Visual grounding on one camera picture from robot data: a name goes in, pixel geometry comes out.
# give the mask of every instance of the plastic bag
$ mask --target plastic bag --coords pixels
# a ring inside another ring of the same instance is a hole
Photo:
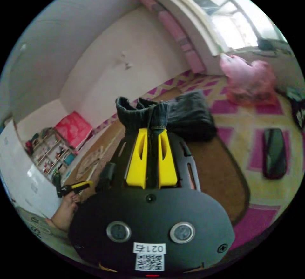
[[[276,105],[275,74],[265,61],[249,64],[235,55],[220,57],[220,67],[228,77],[227,98],[241,106]]]

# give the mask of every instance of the round sensor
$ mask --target round sensor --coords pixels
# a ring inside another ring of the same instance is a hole
[[[106,233],[110,240],[118,243],[126,242],[131,236],[129,226],[120,221],[110,223],[107,226]]]
[[[192,224],[187,222],[180,222],[175,224],[171,231],[171,239],[178,244],[190,242],[195,235],[195,228]]]

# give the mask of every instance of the denim fabric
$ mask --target denim fabric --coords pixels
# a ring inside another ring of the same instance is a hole
[[[125,97],[116,99],[118,118],[126,135],[148,128],[149,133],[167,129],[184,140],[210,141],[217,134],[213,117],[202,91],[180,95],[168,102],[139,98],[136,108]]]
[[[125,126],[125,135],[147,128],[149,133],[160,134],[167,127],[168,104],[153,102],[139,98],[136,108],[130,105],[125,97],[115,101],[118,118]]]
[[[187,141],[210,141],[217,134],[203,92],[193,91],[168,102],[167,130]]]

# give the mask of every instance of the yellow bracket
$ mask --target yellow bracket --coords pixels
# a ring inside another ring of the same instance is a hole
[[[159,135],[158,141],[159,188],[165,186],[175,186],[178,182],[178,178],[166,130]]]
[[[79,183],[76,183],[76,184],[73,184],[71,185],[71,189],[77,189],[77,188],[80,188],[80,187],[83,187],[83,186],[86,186],[86,185],[89,185],[89,187],[91,187],[93,185],[93,182],[88,180],[88,181],[81,181]]]
[[[139,129],[136,144],[126,178],[129,186],[138,186],[145,189],[147,168],[147,129]]]

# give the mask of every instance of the screw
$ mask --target screw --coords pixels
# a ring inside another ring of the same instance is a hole
[[[217,252],[219,254],[224,253],[228,249],[228,244],[222,244],[218,247]]]

